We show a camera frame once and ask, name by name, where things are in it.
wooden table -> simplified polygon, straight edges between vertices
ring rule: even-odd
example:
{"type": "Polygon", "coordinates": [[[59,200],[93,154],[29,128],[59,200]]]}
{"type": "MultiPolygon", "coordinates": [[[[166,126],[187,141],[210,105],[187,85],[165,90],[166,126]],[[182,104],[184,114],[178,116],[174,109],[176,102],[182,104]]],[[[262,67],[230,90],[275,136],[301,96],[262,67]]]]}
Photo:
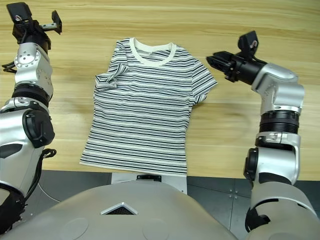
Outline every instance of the wooden table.
{"type": "MultiPolygon", "coordinates": [[[[12,61],[18,46],[13,23],[0,1],[0,63],[12,61]]],[[[257,57],[296,72],[306,96],[299,133],[300,180],[320,180],[320,2],[316,0],[95,0],[27,2],[33,19],[51,22],[57,10],[61,36],[48,35],[53,67],[50,114],[54,158],[45,170],[110,172],[79,159],[93,117],[94,76],[107,70],[116,40],[136,37],[148,45],[174,42],[207,67],[213,52],[238,52],[240,35],[256,30],[257,57]]],[[[195,107],[187,131],[188,175],[242,178],[248,148],[259,129],[260,97],[245,83],[231,83],[211,69],[219,85],[195,107]]],[[[12,94],[14,76],[1,72],[0,102],[12,94]]]]}

gray floor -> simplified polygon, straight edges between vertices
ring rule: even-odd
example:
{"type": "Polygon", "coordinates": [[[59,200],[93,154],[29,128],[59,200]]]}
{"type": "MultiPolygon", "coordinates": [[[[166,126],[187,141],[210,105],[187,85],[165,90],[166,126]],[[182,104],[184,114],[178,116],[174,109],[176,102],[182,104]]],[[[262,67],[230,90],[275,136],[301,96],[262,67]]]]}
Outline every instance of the gray floor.
{"type": "MultiPolygon", "coordinates": [[[[40,185],[52,197],[63,201],[84,190],[107,185],[111,174],[98,172],[42,171],[40,185]]],[[[296,186],[304,191],[320,216],[320,181],[299,181],[296,186]]],[[[250,205],[251,186],[245,179],[188,177],[188,195],[197,200],[216,220],[240,240],[247,234],[244,222],[250,205]]],[[[57,204],[39,187],[27,202],[23,221],[57,204]]]]}

striped t-shirt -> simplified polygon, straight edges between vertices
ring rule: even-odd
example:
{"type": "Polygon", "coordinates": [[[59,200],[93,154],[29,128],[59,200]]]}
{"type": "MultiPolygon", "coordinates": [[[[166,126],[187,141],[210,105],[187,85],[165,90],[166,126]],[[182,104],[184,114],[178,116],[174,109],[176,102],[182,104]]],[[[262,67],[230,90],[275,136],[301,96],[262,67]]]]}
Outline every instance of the striped t-shirt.
{"type": "Polygon", "coordinates": [[[216,84],[181,46],[117,41],[108,71],[95,76],[93,121],[80,163],[186,176],[192,107],[216,84]]]}

black clip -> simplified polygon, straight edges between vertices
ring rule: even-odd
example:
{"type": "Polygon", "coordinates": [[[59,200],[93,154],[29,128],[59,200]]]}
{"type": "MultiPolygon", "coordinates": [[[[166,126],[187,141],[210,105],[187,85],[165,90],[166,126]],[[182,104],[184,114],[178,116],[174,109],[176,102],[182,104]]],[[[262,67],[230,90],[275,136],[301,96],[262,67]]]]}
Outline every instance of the black clip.
{"type": "Polygon", "coordinates": [[[153,180],[154,182],[161,183],[161,175],[137,175],[137,180],[153,180]]]}

t-shirt sleeve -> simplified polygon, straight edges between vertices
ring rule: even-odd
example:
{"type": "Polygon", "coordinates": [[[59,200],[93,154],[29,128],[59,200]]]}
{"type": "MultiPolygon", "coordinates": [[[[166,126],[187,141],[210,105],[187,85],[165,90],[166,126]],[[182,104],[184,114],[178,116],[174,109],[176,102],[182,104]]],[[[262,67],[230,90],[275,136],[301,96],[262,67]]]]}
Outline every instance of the t-shirt sleeve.
{"type": "Polygon", "coordinates": [[[191,91],[196,105],[206,99],[208,92],[218,83],[199,60],[195,60],[192,72],[191,91]]]}
{"type": "Polygon", "coordinates": [[[95,89],[103,92],[109,88],[116,88],[117,77],[125,73],[128,69],[125,47],[120,41],[117,41],[108,71],[95,76],[95,89]]]}

